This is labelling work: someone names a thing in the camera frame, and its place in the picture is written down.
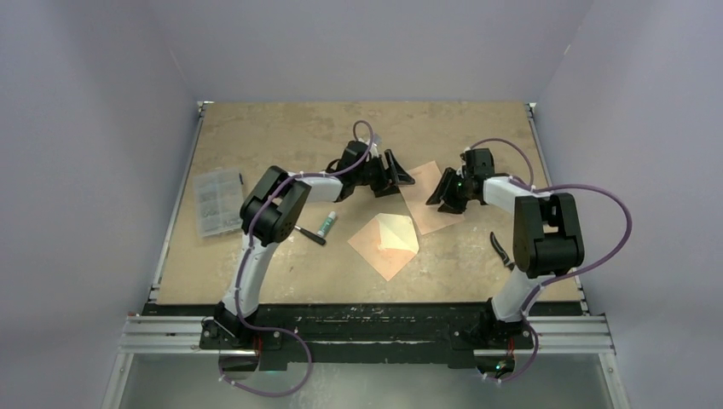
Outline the brown envelope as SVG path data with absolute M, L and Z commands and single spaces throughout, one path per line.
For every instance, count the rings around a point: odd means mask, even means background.
M 392 280 L 419 252 L 410 216 L 378 213 L 348 244 L 386 281 Z

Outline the green white glue stick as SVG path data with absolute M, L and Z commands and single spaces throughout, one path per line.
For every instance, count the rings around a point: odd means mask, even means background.
M 325 221 L 321 224 L 320 228 L 317 231 L 317 235 L 321 238 L 326 238 L 328 233 L 330 232 L 333 224 L 335 223 L 337 219 L 337 213 L 335 211 L 331 211 Z

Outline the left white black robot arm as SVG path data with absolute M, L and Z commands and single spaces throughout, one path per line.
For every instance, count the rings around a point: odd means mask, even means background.
M 380 198 L 414 183 L 392 151 L 379 153 L 373 141 L 350 141 L 342 156 L 319 172 L 293 173 L 276 165 L 269 167 L 240 207 L 240 263 L 213 315 L 221 326 L 222 339 L 235 349 L 252 342 L 253 321 L 271 258 L 291 235 L 308 203 L 341 202 L 357 187 L 370 187 Z

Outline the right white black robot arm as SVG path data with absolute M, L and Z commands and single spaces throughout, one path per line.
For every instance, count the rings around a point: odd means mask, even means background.
M 486 148 L 467 149 L 458 170 L 447 168 L 427 205 L 439 212 L 462 214 L 470 201 L 493 205 L 513 218 L 512 258 L 515 268 L 502 290 L 491 298 L 493 315 L 481 320 L 481 340 L 498 347 L 512 335 L 549 279 L 580 266 L 584 244 L 576 200 L 569 193 L 533 193 L 512 176 L 495 170 Z

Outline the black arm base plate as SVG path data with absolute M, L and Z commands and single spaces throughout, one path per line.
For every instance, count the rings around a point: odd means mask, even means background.
M 248 325 L 216 306 L 200 335 L 201 349 L 247 354 L 261 371 L 311 360 L 507 373 L 534 346 L 525 324 L 498 321 L 487 302 L 262 304 Z

